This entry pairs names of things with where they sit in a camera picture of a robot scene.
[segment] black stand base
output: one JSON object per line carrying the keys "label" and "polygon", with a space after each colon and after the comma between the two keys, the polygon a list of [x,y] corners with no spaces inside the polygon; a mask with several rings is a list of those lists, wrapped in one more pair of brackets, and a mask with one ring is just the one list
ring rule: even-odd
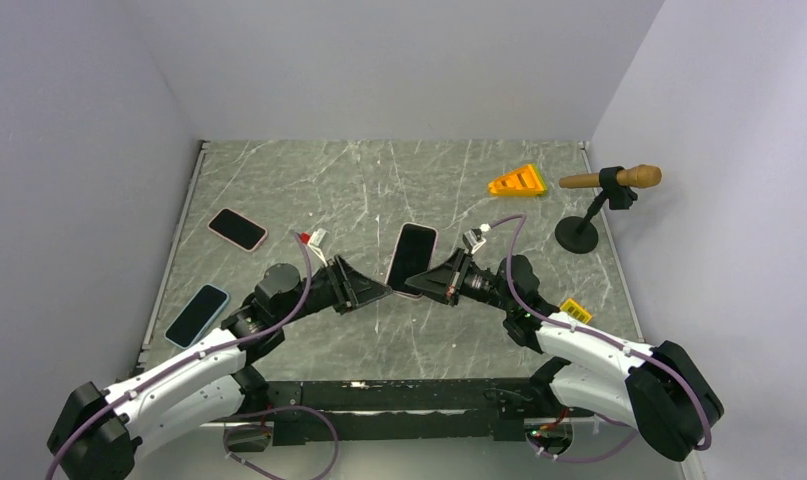
{"label": "black stand base", "polygon": [[597,247],[597,229],[587,223],[580,233],[577,227],[583,223],[580,217],[565,217],[556,224],[556,241],[571,253],[589,253]]}

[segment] microphone stand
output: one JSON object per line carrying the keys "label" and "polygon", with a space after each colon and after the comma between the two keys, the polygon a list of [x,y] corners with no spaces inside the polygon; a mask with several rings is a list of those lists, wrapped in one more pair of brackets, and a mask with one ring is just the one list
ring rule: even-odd
{"label": "microphone stand", "polygon": [[606,200],[610,210],[628,210],[639,196],[630,187],[618,184],[616,176],[624,167],[609,167],[600,171],[600,193],[594,197],[584,217],[565,217],[556,224],[556,241],[571,253],[589,253],[597,247],[597,229],[591,219],[600,212]]}

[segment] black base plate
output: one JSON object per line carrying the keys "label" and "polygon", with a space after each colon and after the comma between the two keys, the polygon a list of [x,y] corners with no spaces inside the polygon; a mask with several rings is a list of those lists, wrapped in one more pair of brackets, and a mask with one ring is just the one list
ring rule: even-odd
{"label": "black base plate", "polygon": [[556,224],[556,241],[571,253],[589,253],[597,247],[597,229],[588,224],[583,233],[577,234],[580,217],[565,217]]}
{"label": "black base plate", "polygon": [[[343,441],[491,437],[523,442],[525,419],[556,418],[562,409],[530,401],[535,392],[529,378],[273,381],[268,392],[271,399],[265,401],[274,406],[296,399],[297,404],[322,411]],[[248,405],[247,411],[265,407]],[[591,412],[577,408],[569,416],[588,417]],[[274,423],[277,446],[330,439],[326,425],[305,412],[277,413],[267,419]],[[261,450],[255,442],[233,447],[236,452]]]}

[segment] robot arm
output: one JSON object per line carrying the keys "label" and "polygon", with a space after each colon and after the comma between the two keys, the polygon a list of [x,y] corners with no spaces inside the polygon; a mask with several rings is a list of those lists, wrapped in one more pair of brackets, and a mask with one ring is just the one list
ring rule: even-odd
{"label": "robot arm", "polygon": [[[189,349],[158,367],[98,390],[88,382],[68,397],[47,446],[57,454],[87,421],[111,405],[61,458],[71,480],[125,478],[136,460],[204,423],[267,404],[267,383],[252,364],[285,340],[268,335],[305,295],[292,321],[332,307],[344,314],[391,293],[336,255],[301,279],[288,264],[270,267],[241,308]],[[213,347],[226,344],[224,348]]]}
{"label": "robot arm", "polygon": [[[629,342],[579,323],[541,297],[526,257],[511,257],[511,277],[507,259],[492,273],[473,261],[484,243],[482,230],[467,232],[463,240],[466,249],[406,284],[443,304],[454,306],[463,296],[503,310],[503,327],[516,344],[553,356],[530,379],[537,403],[551,411],[580,408],[628,424],[674,461],[698,447],[705,432],[690,393],[709,426],[723,415],[720,400],[682,347],[669,341],[658,347]],[[558,325],[540,321],[525,307]],[[690,392],[664,370],[684,379]]]}

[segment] yellow block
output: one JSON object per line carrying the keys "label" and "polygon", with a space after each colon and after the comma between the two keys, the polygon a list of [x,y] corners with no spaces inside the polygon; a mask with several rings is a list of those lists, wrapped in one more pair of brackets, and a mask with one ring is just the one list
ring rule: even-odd
{"label": "yellow block", "polygon": [[573,298],[565,300],[565,303],[563,303],[559,309],[583,323],[588,323],[592,317],[592,314],[588,313],[588,310],[583,308]]}
{"label": "yellow block", "polygon": [[535,197],[547,192],[538,168],[532,163],[497,177],[488,184],[488,191],[498,197]]}

